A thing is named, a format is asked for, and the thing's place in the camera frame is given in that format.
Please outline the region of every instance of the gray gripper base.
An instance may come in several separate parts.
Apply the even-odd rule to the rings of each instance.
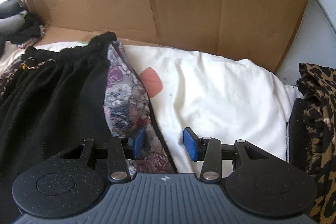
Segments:
[[[194,174],[137,174],[114,184],[94,208],[74,217],[51,220],[23,215],[15,224],[312,224],[306,215],[267,220],[232,204],[221,188],[198,181]]]

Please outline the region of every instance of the pile of clothes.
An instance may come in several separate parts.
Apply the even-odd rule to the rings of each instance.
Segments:
[[[34,45],[44,35],[45,28],[32,13],[25,10],[20,0],[7,0],[0,4],[0,57],[6,41],[19,48]]]

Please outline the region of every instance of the white fabric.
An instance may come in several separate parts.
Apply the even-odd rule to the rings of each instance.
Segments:
[[[81,42],[38,46],[59,52]],[[179,172],[199,175],[202,162],[192,162],[183,146],[182,130],[233,144],[245,139],[285,160],[286,122],[294,101],[302,97],[296,86],[284,85],[274,74],[249,60],[233,61],[202,52],[165,47],[125,45],[127,57],[140,74],[153,68],[163,90],[151,99],[159,128]],[[24,53],[6,45],[0,73]],[[223,176],[232,172],[222,161]]]

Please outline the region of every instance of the blue gripper pad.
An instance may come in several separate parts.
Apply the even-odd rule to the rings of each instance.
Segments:
[[[133,158],[138,159],[141,149],[145,143],[145,129],[144,127],[140,128],[137,135],[134,138],[134,146],[133,146]]]
[[[191,128],[185,128],[183,130],[183,144],[190,159],[193,161],[203,160],[203,151],[199,147],[199,141],[199,138]]]
[[[216,184],[195,174],[137,174],[110,186],[103,199],[77,216],[41,219],[23,215],[14,224],[313,224],[307,215],[265,219],[233,204]]]

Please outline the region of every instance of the elastic waistband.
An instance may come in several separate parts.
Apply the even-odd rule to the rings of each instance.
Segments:
[[[26,61],[32,57],[36,62],[43,62],[51,58],[60,63],[72,63],[83,58],[107,58],[107,50],[110,43],[117,41],[113,32],[107,32],[91,39],[86,46],[65,48],[60,52],[38,50],[33,46],[26,49],[22,60]]]

